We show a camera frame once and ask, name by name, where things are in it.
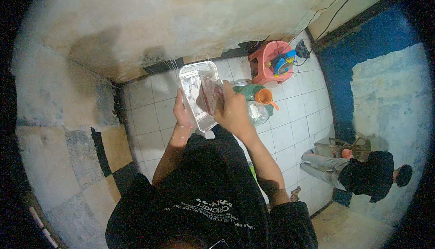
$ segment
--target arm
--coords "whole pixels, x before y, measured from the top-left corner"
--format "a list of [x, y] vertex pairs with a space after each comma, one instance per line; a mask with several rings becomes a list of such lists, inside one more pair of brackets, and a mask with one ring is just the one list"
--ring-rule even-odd
[[174, 115], [177, 119], [172, 137], [167, 144], [166, 150], [154, 172], [152, 185], [158, 187], [159, 184], [173, 172], [181, 162], [184, 149], [190, 137], [193, 126], [190, 124], [189, 115], [183, 105], [183, 94], [178, 89], [175, 99]]
[[248, 120], [245, 97], [234, 93], [228, 81], [224, 81], [224, 95], [225, 104], [216, 111], [215, 120], [245, 144], [254, 164], [258, 185], [269, 197], [271, 207], [290, 202], [281, 170]]

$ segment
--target green container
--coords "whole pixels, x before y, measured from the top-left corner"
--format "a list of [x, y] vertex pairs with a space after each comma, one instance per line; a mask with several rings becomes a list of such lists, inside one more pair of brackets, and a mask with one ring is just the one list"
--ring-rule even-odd
[[[264, 89], [260, 84], [253, 83], [247, 86], [236, 86], [233, 87], [233, 91], [235, 93], [242, 93], [245, 96], [246, 101], [255, 100], [255, 94], [259, 92], [261, 89]], [[264, 105], [266, 110], [269, 113], [269, 117], [273, 115], [273, 105]]]

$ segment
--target foil container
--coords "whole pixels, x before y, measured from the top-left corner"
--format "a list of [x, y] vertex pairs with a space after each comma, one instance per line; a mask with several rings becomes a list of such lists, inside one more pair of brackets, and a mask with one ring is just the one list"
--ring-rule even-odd
[[178, 86], [183, 91], [184, 107], [191, 110], [191, 123], [196, 123], [201, 132], [207, 132], [218, 124], [207, 112], [199, 75], [205, 75], [213, 81], [219, 81], [218, 70], [211, 61], [183, 66], [178, 74]]

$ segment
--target man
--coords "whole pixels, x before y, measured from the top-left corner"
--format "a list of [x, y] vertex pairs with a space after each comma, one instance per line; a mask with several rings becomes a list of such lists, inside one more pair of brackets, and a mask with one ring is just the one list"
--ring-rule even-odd
[[334, 187], [353, 192], [356, 195], [371, 196], [370, 202], [376, 203], [387, 196], [393, 183], [398, 187], [406, 186], [412, 176], [412, 167], [403, 165], [394, 170], [393, 155], [387, 151], [373, 151], [366, 163], [351, 159], [327, 158], [308, 150], [302, 155], [301, 169]]
[[[193, 134], [183, 96], [152, 184], [138, 174], [108, 222], [109, 248], [317, 248], [307, 205], [288, 197], [281, 171], [247, 117], [242, 94], [224, 81], [214, 139]], [[258, 184], [247, 164], [249, 150]]]

